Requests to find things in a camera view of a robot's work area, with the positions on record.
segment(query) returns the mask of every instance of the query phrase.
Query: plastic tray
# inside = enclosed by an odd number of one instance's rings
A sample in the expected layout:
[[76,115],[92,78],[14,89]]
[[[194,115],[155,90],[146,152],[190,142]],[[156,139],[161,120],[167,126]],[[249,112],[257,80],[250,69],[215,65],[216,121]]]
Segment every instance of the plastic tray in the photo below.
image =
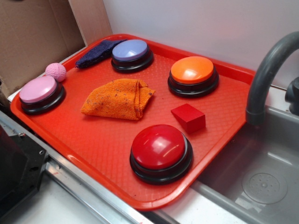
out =
[[[112,35],[104,39],[142,39],[131,35]],[[254,71],[211,59],[219,75],[218,88],[202,98],[180,98],[168,90],[171,66],[179,59],[196,54],[147,42],[154,62],[147,69],[121,74],[113,70],[111,59],[87,68],[75,68],[75,62],[98,40],[64,62],[67,79],[63,82],[66,98],[54,110],[27,115],[21,109],[19,95],[11,103],[12,112],[47,141],[65,158],[100,184],[138,210],[161,208],[177,199],[209,162],[245,123],[245,107]],[[118,78],[144,80],[156,93],[139,121],[111,119],[81,114],[80,109],[95,88]],[[206,128],[187,134],[171,113],[185,103],[206,115]],[[142,182],[131,170],[129,156],[135,136],[146,127],[168,124],[179,129],[191,142],[194,161],[182,179],[157,186]]]

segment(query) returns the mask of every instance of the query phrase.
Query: wooden block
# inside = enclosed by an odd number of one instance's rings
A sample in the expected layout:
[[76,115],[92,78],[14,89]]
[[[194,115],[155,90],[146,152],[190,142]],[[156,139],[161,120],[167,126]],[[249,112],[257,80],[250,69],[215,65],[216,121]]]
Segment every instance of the wooden block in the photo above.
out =
[[206,115],[189,104],[179,106],[171,112],[187,133],[206,127]]

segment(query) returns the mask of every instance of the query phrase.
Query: ball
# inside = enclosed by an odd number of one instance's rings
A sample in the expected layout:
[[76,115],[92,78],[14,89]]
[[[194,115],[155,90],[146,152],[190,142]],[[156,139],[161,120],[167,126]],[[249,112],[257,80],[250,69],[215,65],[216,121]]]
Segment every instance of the ball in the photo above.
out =
[[62,82],[66,78],[66,69],[60,63],[52,63],[46,67],[45,75],[55,78],[58,82]]

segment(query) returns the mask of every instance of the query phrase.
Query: faucet spout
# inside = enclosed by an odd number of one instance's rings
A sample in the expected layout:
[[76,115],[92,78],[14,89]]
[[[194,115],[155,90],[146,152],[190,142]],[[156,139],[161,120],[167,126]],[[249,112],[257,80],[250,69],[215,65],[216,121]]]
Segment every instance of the faucet spout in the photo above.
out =
[[275,75],[285,60],[299,49],[299,32],[278,41],[263,59],[252,81],[246,107],[246,121],[260,125],[265,118],[265,102]]

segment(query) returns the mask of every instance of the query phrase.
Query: sink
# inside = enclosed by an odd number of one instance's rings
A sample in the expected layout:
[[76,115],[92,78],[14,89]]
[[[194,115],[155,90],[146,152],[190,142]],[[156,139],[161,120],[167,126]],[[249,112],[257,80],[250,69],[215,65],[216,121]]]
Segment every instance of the sink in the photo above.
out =
[[299,223],[299,117],[266,107],[198,177],[204,194],[249,223]]

